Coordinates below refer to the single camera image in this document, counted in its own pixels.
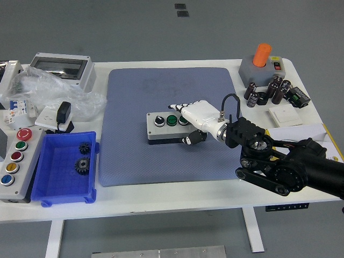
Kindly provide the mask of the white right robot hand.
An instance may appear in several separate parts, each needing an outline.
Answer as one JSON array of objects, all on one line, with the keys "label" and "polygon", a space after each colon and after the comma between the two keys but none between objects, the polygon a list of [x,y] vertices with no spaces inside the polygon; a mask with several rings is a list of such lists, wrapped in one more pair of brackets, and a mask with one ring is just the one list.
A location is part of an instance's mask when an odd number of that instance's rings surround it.
[{"label": "white right robot hand", "polygon": [[205,141],[210,133],[217,141],[221,139],[227,119],[224,118],[224,112],[217,110],[209,102],[199,100],[190,104],[172,104],[170,109],[181,113],[182,117],[191,123],[196,130],[182,139],[186,145],[195,145]]}]

